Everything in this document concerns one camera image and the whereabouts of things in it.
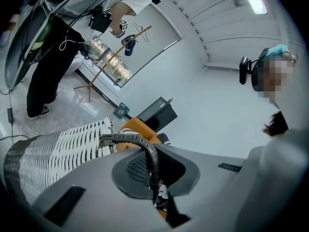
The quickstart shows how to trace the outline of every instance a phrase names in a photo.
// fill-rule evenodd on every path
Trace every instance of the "ceiling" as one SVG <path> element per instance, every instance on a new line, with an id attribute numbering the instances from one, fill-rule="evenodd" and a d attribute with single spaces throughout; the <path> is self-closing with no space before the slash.
<path id="1" fill-rule="evenodd" d="M 273 5 L 257 15 L 248 0 L 171 0 L 186 16 L 204 45 L 210 65 L 238 69 L 243 56 L 281 42 Z"/>

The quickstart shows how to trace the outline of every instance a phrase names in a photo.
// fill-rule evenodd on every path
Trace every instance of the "flexible black tube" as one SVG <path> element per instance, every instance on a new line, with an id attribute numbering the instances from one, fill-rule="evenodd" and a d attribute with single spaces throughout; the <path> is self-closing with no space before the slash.
<path id="1" fill-rule="evenodd" d="M 160 176 L 159 176 L 159 154 L 154 145 L 147 139 L 139 135 L 130 134 L 107 134 L 100 137 L 100 143 L 104 141 L 111 141 L 113 143 L 131 143 L 135 144 L 146 152 L 146 159 L 149 160 L 149 166 L 151 171 L 150 188 L 155 192 L 159 192 L 160 189 Z"/>

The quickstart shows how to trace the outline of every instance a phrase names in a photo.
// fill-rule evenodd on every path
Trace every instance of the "camera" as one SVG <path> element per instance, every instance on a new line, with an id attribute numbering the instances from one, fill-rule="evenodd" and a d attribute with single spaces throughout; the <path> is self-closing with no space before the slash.
<path id="1" fill-rule="evenodd" d="M 252 64 L 257 60 L 249 60 L 248 57 L 242 57 L 239 64 L 239 82 L 244 85 L 247 82 L 248 75 L 252 74 Z"/>
<path id="2" fill-rule="evenodd" d="M 97 9 L 94 9 L 92 13 L 93 15 L 90 20 L 89 27 L 101 33 L 105 33 L 105 31 L 110 26 L 110 23 L 112 22 L 111 18 L 112 14 L 103 11 L 103 8 L 100 6 Z M 127 26 L 128 26 L 127 22 L 125 20 L 122 20 L 119 24 L 122 33 L 120 35 L 115 35 L 115 37 L 120 38 L 121 36 L 123 36 L 127 29 Z"/>

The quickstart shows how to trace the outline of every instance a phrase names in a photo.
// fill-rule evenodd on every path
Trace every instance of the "blue hair cap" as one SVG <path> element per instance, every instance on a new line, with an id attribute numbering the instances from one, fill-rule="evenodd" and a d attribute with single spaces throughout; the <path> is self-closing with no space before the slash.
<path id="1" fill-rule="evenodd" d="M 282 55 L 284 52 L 288 52 L 288 46 L 284 44 L 279 44 L 276 47 L 273 47 L 268 50 L 266 56 L 273 56 L 273 55 Z"/>

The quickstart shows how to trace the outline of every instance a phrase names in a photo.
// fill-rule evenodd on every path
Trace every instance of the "black pants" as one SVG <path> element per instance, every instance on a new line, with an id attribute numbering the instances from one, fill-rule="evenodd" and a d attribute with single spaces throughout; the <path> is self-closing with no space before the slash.
<path id="1" fill-rule="evenodd" d="M 81 44 L 67 42 L 63 51 L 59 50 L 60 44 L 64 41 L 68 25 L 59 17 L 55 16 L 52 21 L 52 28 L 43 46 L 42 53 L 45 53 L 55 42 L 52 48 L 39 62 L 27 94 L 27 113 L 29 117 L 38 116 L 43 106 L 52 103 L 56 98 L 58 84 L 72 64 L 75 55 L 79 51 Z M 70 29 L 68 39 L 76 42 L 83 42 L 80 33 Z"/>

